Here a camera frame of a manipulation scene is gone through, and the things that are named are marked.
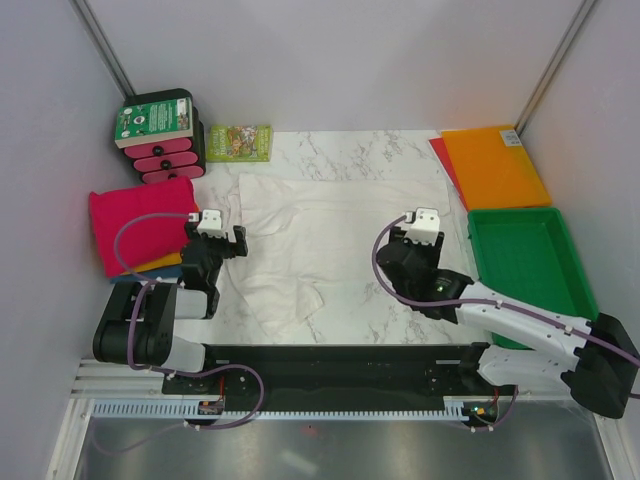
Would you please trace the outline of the white t shirt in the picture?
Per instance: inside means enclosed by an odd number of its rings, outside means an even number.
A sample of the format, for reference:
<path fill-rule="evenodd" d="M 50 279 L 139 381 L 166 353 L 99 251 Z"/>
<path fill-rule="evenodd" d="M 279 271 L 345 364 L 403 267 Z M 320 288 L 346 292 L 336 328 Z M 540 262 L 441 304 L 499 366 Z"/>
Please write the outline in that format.
<path fill-rule="evenodd" d="M 230 219 L 246 230 L 248 255 L 229 274 L 249 311 L 275 341 L 324 305 L 317 285 L 373 280 L 381 230 L 417 208 L 437 210 L 445 233 L 441 264 L 463 271 L 442 180 L 294 181 L 242 174 L 229 193 Z"/>

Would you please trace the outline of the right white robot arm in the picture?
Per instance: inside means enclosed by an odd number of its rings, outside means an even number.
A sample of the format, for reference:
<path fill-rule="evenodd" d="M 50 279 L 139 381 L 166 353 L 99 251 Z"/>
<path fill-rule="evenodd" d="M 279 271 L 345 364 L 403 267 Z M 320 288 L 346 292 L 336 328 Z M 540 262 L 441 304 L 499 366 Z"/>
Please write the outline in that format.
<path fill-rule="evenodd" d="M 371 253 L 373 273 L 400 303 L 434 320 L 475 327 L 522 344 L 467 348 L 458 381 L 467 392 L 487 387 L 567 394 L 600 416 L 620 419 L 635 394 L 639 352 L 623 324 L 599 313 L 590 320 L 505 296 L 457 271 L 438 266 L 443 232 L 383 228 Z"/>

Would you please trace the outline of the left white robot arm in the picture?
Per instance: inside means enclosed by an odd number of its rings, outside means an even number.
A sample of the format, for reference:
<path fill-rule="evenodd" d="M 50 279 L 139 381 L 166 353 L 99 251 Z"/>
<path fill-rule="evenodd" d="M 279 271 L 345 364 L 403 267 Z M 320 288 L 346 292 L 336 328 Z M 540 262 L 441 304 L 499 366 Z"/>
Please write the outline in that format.
<path fill-rule="evenodd" d="M 216 283 L 226 260 L 248 255 L 246 228 L 233 227 L 234 239 L 217 237 L 189 222 L 188 242 L 181 250 L 181 274 L 174 283 L 120 282 L 113 287 L 93 337 L 94 358 L 184 375 L 198 393 L 219 382 L 219 369 L 205 360 L 201 343 L 174 334 L 178 319 L 211 319 L 219 302 Z"/>

